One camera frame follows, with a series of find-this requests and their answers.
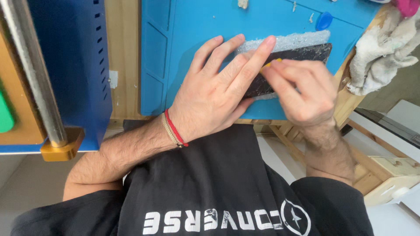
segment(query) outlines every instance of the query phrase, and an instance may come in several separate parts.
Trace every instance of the person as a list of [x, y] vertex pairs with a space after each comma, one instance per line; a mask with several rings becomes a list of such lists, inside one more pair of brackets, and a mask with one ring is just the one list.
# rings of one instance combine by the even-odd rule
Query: person
[[[243, 34], [207, 41], [169, 119], [162, 114], [86, 153], [68, 175], [63, 202], [19, 216], [11, 235], [373, 235], [333, 118], [332, 75], [317, 61], [263, 67], [274, 36], [219, 72], [244, 41]], [[291, 185], [262, 160], [252, 126], [233, 125], [253, 102], [242, 97], [261, 68], [307, 141], [307, 177]], [[179, 136], [165, 128], [169, 121]]]

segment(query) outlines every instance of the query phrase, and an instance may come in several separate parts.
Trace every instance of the white towel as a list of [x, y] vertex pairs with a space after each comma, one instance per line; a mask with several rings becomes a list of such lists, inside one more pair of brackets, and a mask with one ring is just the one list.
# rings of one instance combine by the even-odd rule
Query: white towel
[[398, 68], [418, 62], [409, 54], [419, 44], [420, 10], [413, 17], [401, 19], [398, 9], [393, 8], [382, 28], [373, 27], [357, 42], [347, 88], [353, 94], [366, 95], [389, 84]]

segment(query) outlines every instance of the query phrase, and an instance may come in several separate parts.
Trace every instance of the blue silicone mat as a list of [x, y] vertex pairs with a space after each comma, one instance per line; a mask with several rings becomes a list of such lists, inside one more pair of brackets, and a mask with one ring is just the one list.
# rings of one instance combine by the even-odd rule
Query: blue silicone mat
[[[237, 0], [143, 0], [141, 114], [158, 115], [172, 105], [194, 53], [212, 37], [228, 40], [243, 33], [254, 40], [313, 32], [325, 11], [334, 17], [327, 68], [335, 74], [381, 6], [367, 0], [296, 2], [293, 12], [287, 0], [250, 0], [246, 10]], [[277, 99], [254, 102], [241, 118], [286, 119]]]

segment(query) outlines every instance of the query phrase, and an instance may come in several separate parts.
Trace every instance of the blue machine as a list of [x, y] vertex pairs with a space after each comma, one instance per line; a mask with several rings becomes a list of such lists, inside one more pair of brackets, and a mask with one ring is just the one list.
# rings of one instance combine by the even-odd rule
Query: blue machine
[[[141, 114], [158, 115], [172, 105], [194, 53], [207, 40], [314, 32], [326, 11], [334, 17], [327, 68], [335, 74], [381, 7], [367, 0], [299, 0], [293, 12], [293, 2], [250, 1], [244, 10], [236, 0], [143, 0]], [[277, 99], [255, 101], [241, 118], [286, 119]]]
[[[104, 0], [28, 0], [64, 126], [84, 128], [79, 151], [98, 150], [112, 113]], [[40, 145], [0, 145], [39, 152]]]

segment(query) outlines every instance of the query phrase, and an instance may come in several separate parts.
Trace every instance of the wooden table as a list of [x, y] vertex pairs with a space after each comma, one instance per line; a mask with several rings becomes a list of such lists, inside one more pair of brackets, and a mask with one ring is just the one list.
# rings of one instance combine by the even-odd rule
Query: wooden table
[[[112, 89], [113, 113], [111, 119], [132, 119], [148, 120], [151, 116], [140, 115], [139, 110], [139, 89], [140, 89], [140, 35], [141, 35], [141, 1], [105, 0], [107, 34], [108, 34], [108, 58], [109, 67], [112, 71], [118, 71], [118, 86]], [[368, 29], [383, 23], [384, 14], [391, 5], [385, 4], [374, 18]], [[336, 83], [340, 84], [337, 106], [334, 113], [339, 125], [342, 125], [350, 113], [363, 100], [364, 96], [351, 94], [345, 84], [348, 82], [350, 59], [353, 58], [355, 50], [347, 56], [340, 69], [335, 74]], [[236, 123], [264, 124], [273, 126], [287, 125], [283, 130], [290, 140], [302, 138], [299, 131], [287, 121], [278, 120], [252, 120], [239, 119]]]

